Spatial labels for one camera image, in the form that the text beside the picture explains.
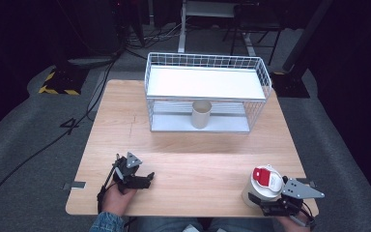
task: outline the white wire basket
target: white wire basket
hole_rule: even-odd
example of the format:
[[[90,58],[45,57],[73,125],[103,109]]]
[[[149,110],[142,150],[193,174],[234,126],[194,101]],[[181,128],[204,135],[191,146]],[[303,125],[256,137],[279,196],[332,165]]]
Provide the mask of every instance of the white wire basket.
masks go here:
[[[259,57],[149,53],[145,93],[150,131],[251,132],[271,93]],[[192,103],[210,101],[209,123],[191,124]]]

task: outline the wooden table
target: wooden table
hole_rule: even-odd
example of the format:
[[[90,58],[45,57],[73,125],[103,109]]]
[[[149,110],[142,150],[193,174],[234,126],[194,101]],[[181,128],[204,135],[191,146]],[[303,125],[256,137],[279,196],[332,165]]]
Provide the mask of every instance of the wooden table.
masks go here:
[[[136,175],[156,172],[139,190],[127,216],[262,217],[242,191],[253,168],[270,164],[281,175],[304,178],[297,150],[274,93],[251,133],[150,132],[144,82],[110,80],[66,206],[71,215],[96,215],[97,194],[116,159],[132,152]],[[314,199],[305,202],[314,216]]]

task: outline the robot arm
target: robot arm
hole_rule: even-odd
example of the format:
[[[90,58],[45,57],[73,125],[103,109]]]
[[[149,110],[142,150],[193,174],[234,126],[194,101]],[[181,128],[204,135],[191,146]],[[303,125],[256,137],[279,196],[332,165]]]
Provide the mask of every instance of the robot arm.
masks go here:
[[[113,176],[113,181],[116,183],[117,188],[121,193],[124,193],[125,189],[148,189],[155,173],[150,173],[147,177],[136,176],[138,168],[142,161],[132,153],[128,152],[128,157],[119,157],[117,155],[116,161],[107,176],[106,182],[101,186],[100,192],[98,193],[98,213],[101,212],[101,203],[103,202],[104,195],[107,191],[107,185],[110,177]]]
[[[285,185],[281,192],[281,198],[277,199],[276,201],[263,201],[259,197],[249,192],[249,200],[261,207],[264,216],[290,217],[297,224],[301,226],[308,226],[313,229],[313,227],[316,225],[315,218],[312,216],[310,210],[308,210],[308,213],[303,209],[303,205],[305,205],[303,203],[303,199],[322,198],[325,197],[325,195],[299,182],[296,179],[288,179],[286,176],[284,176],[282,179]],[[307,216],[307,221],[302,221],[298,218],[298,214],[300,212],[303,212]]]

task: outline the white shelf panel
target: white shelf panel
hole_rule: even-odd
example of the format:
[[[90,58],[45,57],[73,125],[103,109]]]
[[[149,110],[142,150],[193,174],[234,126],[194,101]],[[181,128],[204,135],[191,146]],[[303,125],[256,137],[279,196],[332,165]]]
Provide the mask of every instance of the white shelf panel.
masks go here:
[[[249,69],[152,66],[148,97],[264,101],[257,72]]]
[[[194,16],[214,16],[214,17],[234,17],[235,3],[218,2],[186,2],[186,15]]]
[[[192,102],[155,102],[151,131],[249,132],[242,103],[213,103],[208,125],[197,129],[191,124]]]

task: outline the gray carpet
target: gray carpet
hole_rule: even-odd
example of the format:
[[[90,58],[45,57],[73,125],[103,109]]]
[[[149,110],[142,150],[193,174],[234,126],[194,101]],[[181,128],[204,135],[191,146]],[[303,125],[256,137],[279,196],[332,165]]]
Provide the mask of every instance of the gray carpet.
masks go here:
[[[227,55],[231,37],[222,42],[224,33],[221,29],[193,30],[187,34],[185,52]],[[282,33],[268,67],[270,72],[281,70],[300,34],[300,30]],[[177,52],[177,45],[178,37],[174,37],[132,51],[145,57],[150,51]],[[256,51],[268,61],[268,50]],[[243,48],[236,54],[245,55]],[[126,52],[113,66],[109,79],[142,79],[145,64],[145,60]],[[65,133],[67,129],[60,128],[61,124],[83,117],[88,105],[93,104],[90,99],[105,70],[90,70],[80,96],[38,94],[51,69],[48,67],[30,81],[30,98],[0,123],[0,182]],[[371,231],[371,187],[318,101],[312,73],[307,72],[303,81],[310,99],[287,98],[279,102],[306,175],[326,194],[317,200],[320,214],[314,231]],[[96,117],[96,109],[90,117]],[[68,215],[65,206],[69,192],[63,186],[74,179],[92,124],[83,118],[70,135],[30,159],[6,181],[0,188],[0,231],[89,230],[95,216]]]

